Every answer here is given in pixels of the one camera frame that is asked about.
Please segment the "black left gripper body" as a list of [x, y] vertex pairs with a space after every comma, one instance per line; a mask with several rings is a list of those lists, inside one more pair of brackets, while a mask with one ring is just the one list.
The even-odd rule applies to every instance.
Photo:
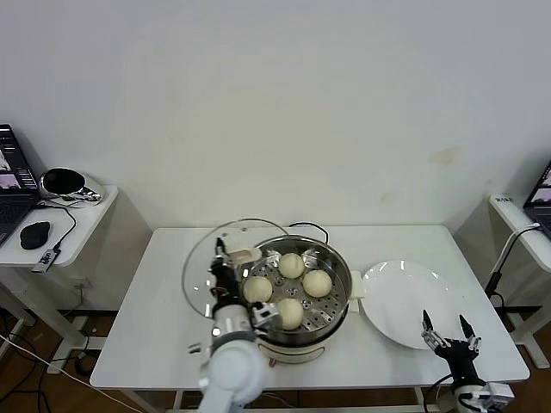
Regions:
[[210, 272], [216, 279], [215, 287], [210, 289], [211, 294], [216, 298], [216, 306], [244, 303], [240, 295], [235, 267], [231, 263], [220, 257], [215, 258], [211, 263]]

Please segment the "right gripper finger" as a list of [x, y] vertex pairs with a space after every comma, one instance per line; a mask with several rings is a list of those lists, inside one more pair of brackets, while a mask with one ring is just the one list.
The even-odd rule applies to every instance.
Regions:
[[467, 339], [468, 348], [473, 351], [478, 351], [480, 338], [475, 335], [472, 325], [462, 315], [460, 315], [460, 324], [462, 332]]
[[448, 346], [448, 341], [434, 330], [430, 316], [426, 310], [423, 310], [422, 325], [423, 331], [421, 336], [431, 349], [446, 348]]

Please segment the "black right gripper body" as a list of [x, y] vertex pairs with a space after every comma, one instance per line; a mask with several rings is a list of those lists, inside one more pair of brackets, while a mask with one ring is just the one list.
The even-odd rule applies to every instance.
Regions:
[[471, 349], [468, 342], [451, 339], [449, 345], [438, 345], [435, 354], [448, 363], [453, 387], [485, 385], [485, 381], [478, 376], [474, 367], [474, 359], [479, 353]]

